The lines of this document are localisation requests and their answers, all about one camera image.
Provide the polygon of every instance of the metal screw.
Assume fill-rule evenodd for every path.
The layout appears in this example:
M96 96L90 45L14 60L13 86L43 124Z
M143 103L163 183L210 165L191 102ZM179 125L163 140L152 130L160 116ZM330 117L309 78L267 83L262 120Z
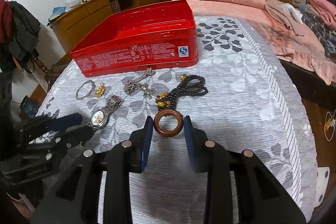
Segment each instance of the metal screw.
M121 143L121 145L122 145L122 147L127 148L127 147L130 147L130 146L132 145L132 142L129 141L129 140L127 140L127 141L123 141L123 142Z
M216 143L214 141L206 141L205 142L205 146L206 147L214 147L216 145Z
M88 158L93 155L93 151L91 149L87 149L83 152L84 157Z
M250 158L253 156L253 152L251 150L244 150L244 156Z
M46 154L45 159L50 160L53 155L51 153Z

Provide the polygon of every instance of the black bead necklace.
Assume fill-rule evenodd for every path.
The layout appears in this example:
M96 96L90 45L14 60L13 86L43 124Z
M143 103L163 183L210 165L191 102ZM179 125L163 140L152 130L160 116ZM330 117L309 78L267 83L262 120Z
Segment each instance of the black bead necklace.
M181 80L182 82L171 92L160 93L156 97L155 100L159 111L166 108L176 109L178 97L204 96L208 93L208 89L204 86L204 77L184 74L181 76ZM188 85L188 83L192 80L198 80L198 82Z

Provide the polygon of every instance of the watch face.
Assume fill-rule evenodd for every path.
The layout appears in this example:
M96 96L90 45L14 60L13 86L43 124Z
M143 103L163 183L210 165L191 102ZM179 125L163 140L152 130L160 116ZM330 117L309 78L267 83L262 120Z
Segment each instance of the watch face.
M91 118L91 123L94 126L98 126L102 123L104 119L104 113L101 110L98 110L95 114L93 114Z

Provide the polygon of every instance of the floral patterned quilt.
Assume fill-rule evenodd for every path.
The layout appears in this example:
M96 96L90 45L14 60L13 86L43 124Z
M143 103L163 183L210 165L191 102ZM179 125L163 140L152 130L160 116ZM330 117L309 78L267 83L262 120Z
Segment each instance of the floral patterned quilt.
M175 88L184 73L203 76L209 93L203 97L179 98L177 110L189 115L195 128L204 130L209 139L227 150L254 151L309 220L315 201L316 151L295 86L266 42L246 21L228 17L196 17L195 21L198 63L192 67L157 70L142 82L159 93ZM84 149L110 150L128 139L132 131L142 128L148 115L156 115L154 99L144 98L139 91L129 96L123 92L126 81L141 73L92 77L96 85L105 83L105 94L98 99L93 92L79 101L75 93L87 79L74 61L69 64L48 93L38 115L62 117L79 112L84 123L112 95L121 96L125 102L84 148L68 150L59 175ZM49 132L36 142L50 141L53 134ZM183 131L173 138L162 138L154 131L145 172L130 175L134 223L203 223L206 174L195 175L188 166ZM57 176L46 179L47 188L56 180ZM100 190L99 223L102 223L104 180L105 174ZM234 187L233 194L234 219L238 222Z

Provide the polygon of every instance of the brown bracelet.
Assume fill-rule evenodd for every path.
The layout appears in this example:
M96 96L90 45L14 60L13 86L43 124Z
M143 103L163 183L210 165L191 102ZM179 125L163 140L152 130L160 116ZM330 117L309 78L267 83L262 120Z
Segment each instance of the brown bracelet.
M173 130L162 130L160 128L159 122L163 116L174 116L177 120L177 127ZM174 137L177 134L181 132L183 128L183 116L180 112L174 110L174 109L164 109L158 112L158 114L155 115L154 118L154 129L157 133L159 133L163 137Z

